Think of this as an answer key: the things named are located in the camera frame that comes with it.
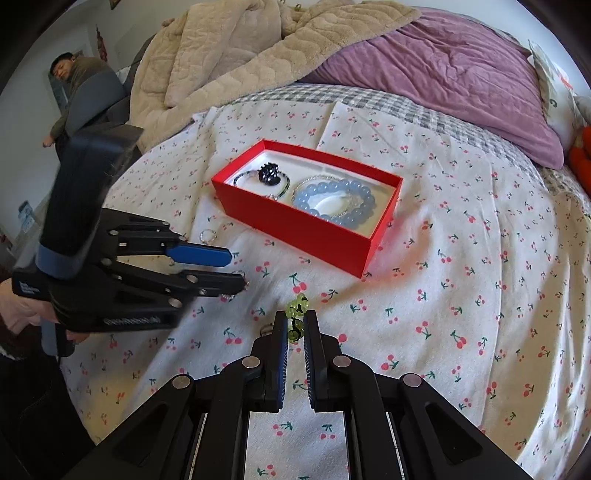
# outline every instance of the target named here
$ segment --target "beige blanket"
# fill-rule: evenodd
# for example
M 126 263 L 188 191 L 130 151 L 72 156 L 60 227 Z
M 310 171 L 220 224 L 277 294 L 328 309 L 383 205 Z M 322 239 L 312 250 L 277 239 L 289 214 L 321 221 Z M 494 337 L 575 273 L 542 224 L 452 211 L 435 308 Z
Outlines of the beige blanket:
M 420 15 L 394 1 L 320 0 L 305 11 L 277 0 L 193 5 L 156 34 L 135 75 L 129 122 L 144 129 L 138 146 L 149 150 L 194 113 L 295 82 L 341 48 Z

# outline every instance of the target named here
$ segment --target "man's hand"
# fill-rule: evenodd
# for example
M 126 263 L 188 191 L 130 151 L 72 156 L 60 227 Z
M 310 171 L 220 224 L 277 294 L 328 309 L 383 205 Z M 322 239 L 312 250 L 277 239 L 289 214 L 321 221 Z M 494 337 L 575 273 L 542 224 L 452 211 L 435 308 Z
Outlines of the man's hand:
M 43 146 L 45 148 L 52 146 L 54 143 L 55 140 L 53 140 L 53 137 L 51 135 L 47 135 L 43 140 Z
M 12 280 L 10 279 L 0 284 L 0 315 L 8 330 L 15 335 L 21 333 L 29 324 L 41 325 L 42 318 L 54 323 L 59 322 L 51 303 L 18 297 L 12 292 Z M 88 333 L 68 331 L 66 332 L 66 338 L 81 342 L 88 338 Z

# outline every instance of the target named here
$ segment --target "purple blanket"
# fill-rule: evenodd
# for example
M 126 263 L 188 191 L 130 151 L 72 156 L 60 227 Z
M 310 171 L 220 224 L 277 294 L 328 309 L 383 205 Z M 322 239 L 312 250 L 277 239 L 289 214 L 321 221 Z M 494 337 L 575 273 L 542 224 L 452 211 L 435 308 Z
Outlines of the purple blanket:
M 530 51 L 460 15 L 421 11 L 400 30 L 345 47 L 301 81 L 403 95 L 500 135 L 542 166 L 561 168 L 563 149 L 545 121 Z

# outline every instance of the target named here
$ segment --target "cherry print sheet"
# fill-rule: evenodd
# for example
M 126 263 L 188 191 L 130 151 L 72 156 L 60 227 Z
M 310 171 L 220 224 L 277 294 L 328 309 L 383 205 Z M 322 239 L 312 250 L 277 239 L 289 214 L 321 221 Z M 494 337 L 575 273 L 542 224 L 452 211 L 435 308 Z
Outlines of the cherry print sheet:
M 362 280 L 225 216 L 210 179 L 261 138 L 404 178 Z M 566 473 L 589 437 L 589 221 L 572 196 L 553 197 L 506 157 L 379 109 L 245 101 L 196 115 L 106 205 L 165 219 L 194 242 L 215 231 L 233 254 L 225 271 L 250 283 L 232 301 L 195 301 L 173 331 L 93 335 L 64 360 L 97 442 L 173 375 L 214 375 L 247 355 L 302 291 L 344 353 L 381 374 L 420 374 L 536 480 Z M 251 417 L 246 478 L 348 478 L 342 417 L 310 409 L 301 343 L 285 388 L 279 414 Z

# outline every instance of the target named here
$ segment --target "red cardboard box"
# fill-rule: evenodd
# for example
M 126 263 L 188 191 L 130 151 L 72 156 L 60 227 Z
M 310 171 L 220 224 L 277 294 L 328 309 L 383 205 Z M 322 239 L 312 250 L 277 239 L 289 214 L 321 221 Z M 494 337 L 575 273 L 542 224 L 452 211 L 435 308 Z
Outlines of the red cardboard box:
M 299 158 L 311 162 L 311 168 L 330 166 L 351 173 L 360 181 L 382 184 L 387 197 L 382 200 L 382 210 L 374 214 L 378 218 L 375 227 L 367 235 L 349 230 L 335 223 L 303 212 L 282 201 L 249 192 L 232 184 L 235 174 L 261 155 Z M 228 216 L 263 231 L 279 240 L 320 258 L 335 267 L 361 278 L 378 247 L 387 224 L 392 218 L 394 207 L 402 188 L 402 178 L 378 170 L 355 160 L 331 155 L 285 143 L 261 140 L 236 157 L 212 178 L 212 183 Z M 293 183 L 286 199 L 291 198 Z

